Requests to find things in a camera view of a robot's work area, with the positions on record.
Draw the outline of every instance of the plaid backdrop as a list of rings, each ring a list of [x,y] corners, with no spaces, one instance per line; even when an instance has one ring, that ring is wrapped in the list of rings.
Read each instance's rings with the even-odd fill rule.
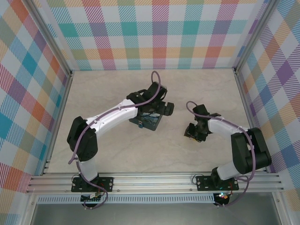
[[[240,78],[290,214],[300,218],[300,0],[281,0]]]
[[[70,65],[93,70],[231,68],[263,0],[35,2]]]
[[[16,224],[67,76],[21,0],[0,0],[0,225]]]

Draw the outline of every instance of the enclosure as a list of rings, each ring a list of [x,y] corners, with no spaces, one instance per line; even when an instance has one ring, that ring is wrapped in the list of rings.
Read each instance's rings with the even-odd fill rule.
[[[0,5],[1,224],[299,224],[298,0]],[[153,70],[173,114],[155,131],[127,120],[98,138],[96,169],[113,178],[112,192],[101,208],[84,210],[81,194],[91,192],[71,192],[73,120],[148,89]],[[190,100],[262,131],[272,165],[255,172],[248,190],[239,181],[231,202],[247,192],[233,206],[217,209],[220,191],[193,184],[233,153],[218,134],[184,136],[195,123]]]

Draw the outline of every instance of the beige floor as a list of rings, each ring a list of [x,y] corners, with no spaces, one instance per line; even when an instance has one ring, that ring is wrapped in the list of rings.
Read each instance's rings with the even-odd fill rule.
[[[68,165],[72,151],[67,135],[77,116],[87,118],[117,105],[126,96],[150,85],[151,70],[76,72],[60,125],[48,172],[76,172]],[[232,160],[230,142],[217,134],[198,143],[184,137],[194,117],[186,102],[205,104],[210,113],[248,127],[231,69],[158,70],[167,86],[165,101],[175,103],[174,113],[163,117],[155,132],[129,121],[114,127],[98,140],[99,172],[211,171]]]

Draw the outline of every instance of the marble surface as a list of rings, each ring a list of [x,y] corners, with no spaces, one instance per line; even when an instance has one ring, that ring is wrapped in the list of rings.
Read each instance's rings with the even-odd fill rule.
[[[117,105],[126,96],[150,86],[152,70],[77,71],[67,100],[48,172],[76,172],[68,165],[72,151],[66,141],[77,116],[91,117]],[[210,113],[248,127],[248,121],[231,69],[158,70],[168,88],[166,102],[175,104],[156,131],[125,121],[98,140],[99,172],[211,171],[232,160],[230,142],[211,134],[199,143],[184,137],[194,116],[186,102],[205,104]]]

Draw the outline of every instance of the purple cable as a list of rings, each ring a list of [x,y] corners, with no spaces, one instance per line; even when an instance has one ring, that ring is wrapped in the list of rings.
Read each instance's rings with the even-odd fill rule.
[[[248,143],[249,143],[250,148],[251,148],[251,155],[252,155],[252,172],[251,172],[251,175],[250,175],[249,178],[248,178],[247,176],[245,176],[245,175],[242,175],[242,176],[237,177],[238,180],[241,180],[241,181],[243,181],[243,182],[247,182],[247,185],[246,185],[246,188],[245,188],[245,190],[243,191],[243,193],[242,193],[237,199],[235,199],[233,202],[227,204],[226,206],[233,205],[234,203],[238,202],[238,201],[245,195],[245,193],[246,193],[246,191],[247,191],[247,189],[248,189],[248,187],[249,187],[249,182],[250,182],[250,181],[253,179],[253,177],[254,177],[254,173],[255,173],[255,169],[256,169],[256,168],[255,168],[255,166],[256,166],[256,160],[255,160],[254,146],[253,146],[253,144],[252,144],[251,138],[250,138],[250,136],[247,134],[247,132],[246,132],[243,128],[241,128],[241,127],[235,125],[234,123],[231,123],[231,122],[228,121],[228,120],[224,120],[224,119],[219,118],[219,117],[205,116],[205,115],[199,115],[199,114],[197,114],[197,113],[194,113],[192,110],[189,109],[189,107],[188,107],[188,104],[189,104],[189,103],[193,103],[193,104],[196,105],[196,106],[197,106],[197,104],[196,104],[195,102],[193,102],[193,101],[188,101],[187,104],[186,104],[187,110],[188,110],[190,113],[192,113],[193,115],[198,116],[198,117],[202,117],[202,118],[207,118],[207,119],[213,119],[213,120],[223,121],[224,123],[227,123],[227,124],[229,124],[230,126],[232,126],[232,127],[234,127],[234,128],[237,128],[237,129],[239,129],[241,132],[243,132],[243,134],[246,136],[246,138],[247,138],[247,140],[248,140]]]
[[[85,176],[83,175],[83,173],[81,172],[80,167],[79,167],[78,158],[76,158],[76,153],[77,153],[77,150],[78,150],[79,143],[80,143],[80,141],[81,141],[81,139],[82,139],[84,133],[85,133],[85,132],[86,132],[86,131],[94,124],[94,123],[95,123],[95,121],[101,119],[102,117],[104,117],[104,116],[106,116],[106,115],[108,115],[108,114],[110,114],[111,112],[114,112],[114,111],[116,111],[116,110],[121,110],[121,109],[131,108],[131,107],[139,107],[139,106],[141,106],[141,105],[145,105],[145,104],[151,102],[151,101],[158,95],[159,90],[160,90],[160,87],[161,87],[160,76],[159,76],[158,72],[156,72],[155,70],[151,73],[151,81],[153,82],[153,74],[156,74],[156,75],[157,75],[157,78],[158,78],[158,88],[157,88],[157,91],[155,92],[155,94],[154,94],[154,96],[153,96],[152,98],[150,98],[149,100],[147,100],[147,101],[145,101],[145,102],[142,102],[142,103],[133,104],[133,105],[124,105],[124,106],[121,106],[120,108],[116,107],[116,108],[113,108],[113,109],[111,109],[111,110],[109,110],[109,111],[107,111],[107,112],[101,114],[101,115],[98,116],[95,120],[93,120],[93,121],[92,121],[92,122],[91,122],[91,123],[90,123],[90,124],[89,124],[82,132],[81,132],[81,134],[80,134],[80,136],[79,136],[79,138],[78,138],[78,140],[77,140],[77,143],[76,143],[76,146],[75,146],[73,155],[72,155],[70,161],[68,162],[68,164],[71,164],[71,163],[76,159],[77,169],[78,169],[78,171],[79,171],[79,174],[81,174],[81,177],[84,179],[84,181],[87,182],[88,184],[90,184],[90,185],[92,185],[92,186],[94,186],[94,187],[96,187],[96,188],[98,188],[98,189],[104,191],[104,192],[106,193],[105,200],[104,200],[102,203],[98,203],[95,207],[90,207],[90,208],[87,207],[87,206],[85,205],[85,202],[86,202],[86,201],[84,201],[84,202],[83,202],[83,205],[85,206],[86,209],[93,210],[93,209],[96,209],[96,208],[102,206],[102,205],[107,201],[107,199],[108,199],[108,192],[107,192],[103,187],[100,187],[100,186],[98,186],[98,185],[96,185],[96,184],[93,184],[92,182],[90,182],[89,180],[87,180],[87,179],[85,178]]]

